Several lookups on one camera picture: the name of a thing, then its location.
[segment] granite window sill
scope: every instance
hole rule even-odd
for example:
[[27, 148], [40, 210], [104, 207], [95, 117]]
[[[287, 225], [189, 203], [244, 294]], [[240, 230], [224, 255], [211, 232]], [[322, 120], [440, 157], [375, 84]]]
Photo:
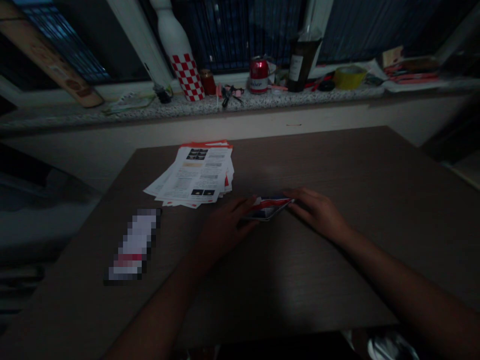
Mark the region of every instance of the granite window sill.
[[[428, 91], [430, 94], [444, 94], [478, 89], [480, 89], [480, 79], [457, 79], [449, 81], [448, 86], [425, 91]], [[418, 92], [411, 91], [401, 94], [415, 96]], [[217, 99], [214, 96], [198, 102], [189, 102], [181, 94], [176, 94], [169, 104], [161, 104], [158, 99], [155, 99], [146, 108], [133, 109], [109, 116], [104, 115], [101, 111], [108, 106], [107, 104], [92, 109], [84, 109], [77, 104], [21, 108], [0, 117], [0, 134], [15, 135], [25, 132], [31, 133], [71, 127], [113, 125], [219, 113], [227, 114], [247, 110], [291, 108], [383, 97], [394, 98], [398, 95], [386, 93], [386, 90], [381, 86], [370, 87], [362, 85], [360, 88], [350, 91], [334, 89], [331, 92], [312, 92], [310, 89], [306, 89], [300, 93], [283, 92], [279, 95], [274, 95], [270, 92], [262, 95], [253, 95], [246, 91], [241, 97], [243, 105], [235, 99], [231, 99], [228, 107], [225, 109], [222, 108], [221, 101], [217, 106]]]

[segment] red checkered bottle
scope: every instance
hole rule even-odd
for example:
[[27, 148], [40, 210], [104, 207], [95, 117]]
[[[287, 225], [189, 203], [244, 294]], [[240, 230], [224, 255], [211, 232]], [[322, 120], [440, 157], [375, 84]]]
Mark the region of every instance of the red checkered bottle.
[[175, 18], [170, 0], [150, 0], [158, 16], [158, 34], [161, 44], [175, 70], [185, 97], [188, 101], [205, 98], [204, 88], [192, 56], [189, 38]]

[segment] wall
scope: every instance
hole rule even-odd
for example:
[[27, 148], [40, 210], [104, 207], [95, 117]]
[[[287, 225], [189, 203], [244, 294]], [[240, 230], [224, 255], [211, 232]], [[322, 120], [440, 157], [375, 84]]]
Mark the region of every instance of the wall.
[[[468, 96], [376, 100], [370, 104], [183, 118], [128, 126], [74, 130], [3, 139], [2, 142], [77, 176], [104, 192], [137, 148], [189, 141], [246, 139], [388, 125], [415, 146], [424, 143]], [[164, 169], [158, 169], [158, 175]]]

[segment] yellow tape roll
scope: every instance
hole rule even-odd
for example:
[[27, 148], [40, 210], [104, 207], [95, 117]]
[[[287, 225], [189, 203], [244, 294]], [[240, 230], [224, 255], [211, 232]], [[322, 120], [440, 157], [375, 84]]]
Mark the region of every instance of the yellow tape roll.
[[360, 86], [366, 75], [367, 71], [361, 67], [343, 66], [335, 70], [333, 81], [337, 89], [354, 90]]

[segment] table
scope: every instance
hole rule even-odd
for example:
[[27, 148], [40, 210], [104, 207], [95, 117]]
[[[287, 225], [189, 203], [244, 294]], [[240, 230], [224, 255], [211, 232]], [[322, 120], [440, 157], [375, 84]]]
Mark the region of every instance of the table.
[[[387, 127], [231, 142], [233, 193], [199, 209], [167, 207], [141, 281], [103, 275], [142, 190], [177, 146], [137, 150], [79, 234], [0, 338], [2, 358], [100, 357], [173, 270], [217, 206], [305, 185], [388, 252], [480, 310], [480, 193]], [[329, 242], [284, 211], [263, 223], [204, 280], [178, 347], [371, 327], [397, 320]]]

